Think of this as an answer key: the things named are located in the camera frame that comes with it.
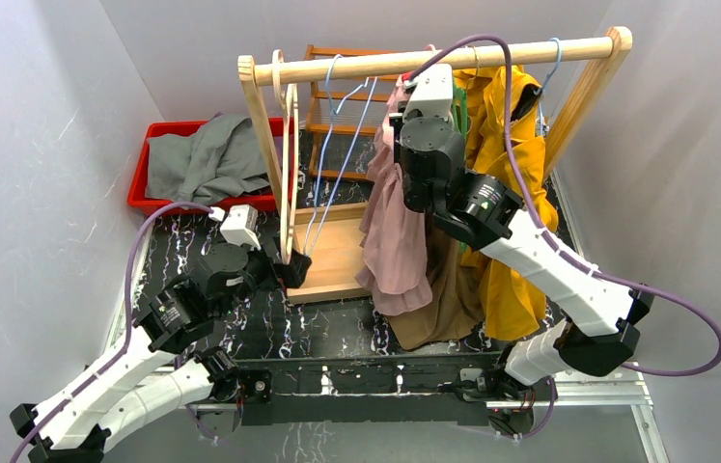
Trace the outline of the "beige wooden hanger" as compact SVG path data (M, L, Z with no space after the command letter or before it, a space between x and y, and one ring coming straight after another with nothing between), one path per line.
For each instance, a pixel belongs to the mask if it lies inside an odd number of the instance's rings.
M281 65L284 64L281 49L272 54L272 88L276 102L284 111L283 141L281 154L282 195L280 211L280 255L284 264L290 264L292 252L295 250L295 215L297 205L296 186L299 172L299 121L298 91L294 83L283 86L281 83Z

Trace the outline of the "pink skirt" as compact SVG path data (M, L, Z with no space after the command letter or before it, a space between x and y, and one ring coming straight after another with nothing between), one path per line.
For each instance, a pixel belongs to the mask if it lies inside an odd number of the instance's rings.
M394 162L394 129L385 116L374 135L375 155L367 179L372 194L360 225L363 268L355 279L373 297L377 311L398 316L432 299L425 216L404 203L401 166Z

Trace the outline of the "grey pleated skirt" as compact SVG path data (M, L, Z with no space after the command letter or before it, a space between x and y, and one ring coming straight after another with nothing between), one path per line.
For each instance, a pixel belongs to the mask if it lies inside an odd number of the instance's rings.
M191 135L164 134L148 143L149 198L214 205L269 186L247 116L217 115Z

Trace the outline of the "brown skirt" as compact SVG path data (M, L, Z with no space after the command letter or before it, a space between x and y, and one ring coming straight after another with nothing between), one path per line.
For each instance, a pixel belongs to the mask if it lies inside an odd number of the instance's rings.
M412 351L425 344L460 340L485 321L479 286L483 272L460 264L460 243L428 222L427 277L432 299L424 307L386 321L400 347Z

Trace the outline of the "green hanger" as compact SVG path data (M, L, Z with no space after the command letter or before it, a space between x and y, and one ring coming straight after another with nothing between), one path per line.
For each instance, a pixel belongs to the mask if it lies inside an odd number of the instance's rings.
M467 92L460 87L453 87L452 116L458 132L467 136L469 130Z

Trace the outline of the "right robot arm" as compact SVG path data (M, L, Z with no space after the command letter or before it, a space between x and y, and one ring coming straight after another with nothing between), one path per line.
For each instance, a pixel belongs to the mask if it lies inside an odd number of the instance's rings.
M558 237L545 237L517 193L465 168L463 137L447 121L395 115L392 125L406 207L517 272L566 315L509 348L494 373L501 396L521 398L534 383L568 369L603 376L632 357L640 339L635 324L650 298L577 269L581 258Z

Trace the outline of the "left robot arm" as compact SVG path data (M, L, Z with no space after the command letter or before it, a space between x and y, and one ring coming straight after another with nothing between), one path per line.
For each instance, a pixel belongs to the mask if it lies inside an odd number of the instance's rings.
M234 304L262 290L302 285L312 261L221 242L140 309L124 337L61 392L10 413L31 462L99 462L147 424L202 400L269 399L271 375L244 368L220 346L190 352Z

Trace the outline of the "yellow skirt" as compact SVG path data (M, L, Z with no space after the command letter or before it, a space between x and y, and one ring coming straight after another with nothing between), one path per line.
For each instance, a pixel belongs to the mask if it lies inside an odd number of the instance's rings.
M466 68L454 72L456 85L466 91L470 118L466 140L467 167L488 174L520 193L504 145L505 94L511 95L511 139L520 173L542 222L555 232L556 208L543 187L547 161L544 137L537 131L539 82L522 66L512 67L512 84L505 86L506 69ZM477 289L474 302L485 315L485 334L496 340L517 340L535 332L545 318L542 291L507 265L480 252L464 251L459 260L462 281Z

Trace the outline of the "wooden clothes rack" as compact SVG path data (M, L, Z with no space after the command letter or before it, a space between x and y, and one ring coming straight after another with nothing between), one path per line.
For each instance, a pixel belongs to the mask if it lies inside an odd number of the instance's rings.
M403 74L425 63L444 63L452 68L474 68L583 61L586 66L567 101L559 110L546 138L548 160L545 173L550 175L573 136L577 133L619 67L633 47L629 28L614 26L598 38L515 43L506 57L498 45L461 47L454 51L409 51L341 58L335 64L326 60L292 61L279 65L258 65L251 55L237 59L237 73L261 147L264 165L278 210L287 210L286 186L271 133L262 89L276 84L318 82L327 75L353 79ZM358 227L365 213L363 203L340 204L325 222L325 242L313 252L313 263L300 288L289 290L294 304L357 298L367 290L357 284L355 275L363 266Z

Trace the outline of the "red plastic bin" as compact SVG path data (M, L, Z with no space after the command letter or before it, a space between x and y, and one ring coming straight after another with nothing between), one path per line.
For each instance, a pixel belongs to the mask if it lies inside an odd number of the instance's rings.
M146 192L149 178L149 158L151 153L150 139L163 135L179 135L182 137L190 136L205 123L205 120L163 122L152 123L148 127L136 170L130 182L127 194L127 204L130 207L139 209L146 216L149 216L159 208L169 203L169 201L165 199L151 198ZM291 125L288 129L284 128L283 119L280 117L269 118L268 123L279 155L282 150L283 135L289 135L290 143L294 146L293 135L297 129L297 125L294 123L294 120L291 120ZM231 206L238 204L250 204L258 211L276 210L273 193L271 190L266 189L256 194L227 198L215 204L215 206L228 209Z

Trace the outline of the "orange wooden shelf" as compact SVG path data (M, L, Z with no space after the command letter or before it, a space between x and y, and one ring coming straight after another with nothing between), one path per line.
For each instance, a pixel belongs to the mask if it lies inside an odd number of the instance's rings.
M310 102L303 128L312 139L310 177L365 181L375 155L374 135L387 113L386 103L395 88L394 74L310 85Z

